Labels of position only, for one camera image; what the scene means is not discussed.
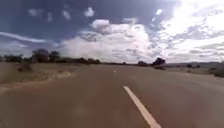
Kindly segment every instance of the field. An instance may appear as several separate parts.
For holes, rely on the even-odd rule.
[[[0,85],[10,86],[17,83],[68,77],[73,75],[79,66],[74,64],[33,64],[32,72],[19,72],[18,63],[0,63]]]

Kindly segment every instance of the bush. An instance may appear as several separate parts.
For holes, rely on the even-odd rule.
[[[143,67],[149,66],[149,64],[147,64],[147,63],[144,62],[144,61],[139,61],[137,65],[138,65],[138,66],[143,66]]]
[[[187,67],[188,67],[188,68],[192,68],[192,65],[191,65],[191,64],[187,64]]]
[[[161,65],[153,66],[153,68],[158,69],[158,70],[166,70],[166,68]]]
[[[57,59],[55,62],[56,63],[74,63],[75,60],[73,58],[63,57],[63,58]]]
[[[29,60],[23,60],[20,63],[20,67],[18,68],[19,72],[31,72],[32,68],[31,68],[31,62]]]
[[[89,64],[85,58],[74,59],[76,63]]]
[[[49,52],[46,49],[37,49],[33,51],[33,62],[46,63],[48,62]]]
[[[4,59],[6,62],[21,62],[22,55],[5,55]]]
[[[223,78],[224,78],[224,69],[219,69],[219,70],[217,70],[217,71],[214,73],[214,75],[215,75],[216,77],[223,77]]]
[[[94,60],[94,59],[92,59],[92,58],[89,58],[89,59],[88,59],[88,63],[89,63],[89,64],[100,64],[101,62],[100,62],[100,60]]]
[[[163,65],[165,64],[166,61],[162,58],[157,58],[153,63],[152,63],[152,66],[157,66],[157,65]]]

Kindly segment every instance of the tree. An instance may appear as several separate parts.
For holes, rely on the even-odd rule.
[[[49,54],[49,61],[50,62],[56,62],[58,59],[60,59],[60,52],[58,51],[52,51],[50,54]]]
[[[144,67],[149,66],[149,65],[148,65],[146,62],[144,62],[144,61],[139,61],[137,65],[138,65],[138,66],[144,66]]]
[[[87,61],[89,64],[100,64],[101,63],[100,60],[94,60],[92,58],[89,58]]]
[[[3,57],[2,56],[0,56],[0,62],[2,62],[3,61]]]
[[[200,67],[201,67],[201,65],[197,65],[197,66],[196,66],[196,68],[200,68]]]
[[[188,68],[192,68],[192,65],[191,65],[191,64],[187,64],[187,67],[188,67]]]
[[[18,71],[19,72],[31,72],[32,71],[30,58],[24,58],[21,61]]]
[[[48,62],[49,52],[46,49],[37,49],[33,51],[32,60],[34,62]]]
[[[74,59],[76,63],[89,64],[85,58]]]
[[[6,62],[21,62],[22,61],[22,54],[20,55],[4,55],[4,60]]]
[[[153,63],[152,66],[159,66],[165,64],[166,61],[162,58],[157,58]]]

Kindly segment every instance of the blue sky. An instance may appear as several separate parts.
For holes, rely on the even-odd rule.
[[[0,17],[0,54],[224,60],[222,0],[3,0]]]

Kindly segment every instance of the shrub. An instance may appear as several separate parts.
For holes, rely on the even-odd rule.
[[[33,62],[46,63],[48,62],[49,52],[46,49],[37,49],[33,51]]]
[[[74,59],[76,63],[89,64],[85,58]]]
[[[219,70],[217,70],[217,71],[214,73],[214,75],[215,75],[216,77],[223,77],[223,78],[224,78],[224,69],[219,69]]]
[[[60,52],[58,51],[52,51],[50,54],[49,54],[49,61],[50,62],[56,62],[58,59],[60,59]]]
[[[21,62],[22,55],[5,55],[4,59],[6,62]]]
[[[191,64],[187,64],[187,67],[188,67],[188,68],[192,68],[192,65],[191,65]]]
[[[166,68],[161,65],[154,66],[153,68],[158,69],[158,70],[166,70]]]
[[[31,72],[32,68],[31,68],[31,62],[29,59],[24,59],[21,63],[20,66],[18,68],[19,72]]]
[[[92,59],[92,58],[89,58],[89,59],[88,59],[88,63],[89,63],[89,64],[100,64],[101,62],[100,62],[100,60],[94,60],[94,59]]]
[[[163,65],[165,64],[166,61],[162,58],[157,58],[153,63],[152,63],[152,66],[157,66],[157,65]]]
[[[149,66],[149,64],[147,64],[147,63],[144,62],[144,61],[139,61],[137,65],[138,65],[138,66],[143,66],[143,67]]]

